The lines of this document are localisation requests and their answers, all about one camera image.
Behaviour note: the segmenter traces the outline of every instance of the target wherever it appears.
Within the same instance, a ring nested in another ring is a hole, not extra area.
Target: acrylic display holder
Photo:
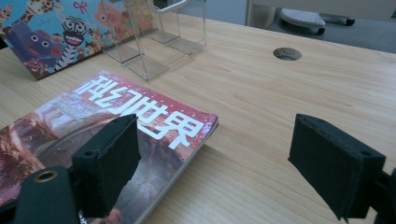
[[[114,48],[105,50],[145,80],[190,61],[206,45],[205,0],[168,0],[162,8],[152,1],[123,0],[134,36],[117,40]],[[152,24],[147,29],[142,18],[149,17]]]

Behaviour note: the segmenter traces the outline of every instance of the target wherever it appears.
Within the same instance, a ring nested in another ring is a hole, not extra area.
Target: book
[[[147,7],[146,0],[2,0],[0,37],[40,79],[151,30]]]
[[[145,220],[215,131],[218,117],[108,71],[0,130],[0,212],[17,201],[26,176],[54,165],[70,167],[75,151],[108,122],[129,114],[138,116],[142,159],[107,219]]]

